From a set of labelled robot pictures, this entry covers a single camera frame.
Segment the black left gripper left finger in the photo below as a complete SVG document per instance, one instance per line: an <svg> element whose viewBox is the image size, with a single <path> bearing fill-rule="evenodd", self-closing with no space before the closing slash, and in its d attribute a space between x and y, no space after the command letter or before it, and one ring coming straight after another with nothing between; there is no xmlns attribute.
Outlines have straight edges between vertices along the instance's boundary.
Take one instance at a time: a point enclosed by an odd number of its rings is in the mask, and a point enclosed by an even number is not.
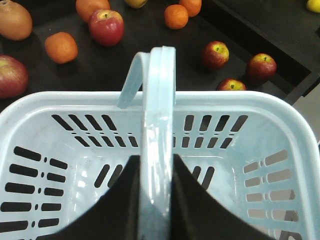
<svg viewBox="0 0 320 240"><path fill-rule="evenodd" d="M140 157L129 157L119 178L87 212L53 240L136 240Z"/></svg>

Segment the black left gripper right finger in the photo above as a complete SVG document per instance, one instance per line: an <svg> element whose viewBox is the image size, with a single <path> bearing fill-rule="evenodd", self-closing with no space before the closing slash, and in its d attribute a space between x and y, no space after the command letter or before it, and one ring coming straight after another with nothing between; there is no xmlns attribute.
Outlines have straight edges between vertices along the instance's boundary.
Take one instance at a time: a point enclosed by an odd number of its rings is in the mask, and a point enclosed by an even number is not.
<svg viewBox="0 0 320 240"><path fill-rule="evenodd" d="M269 236L232 214L173 156L171 240L268 240Z"/></svg>

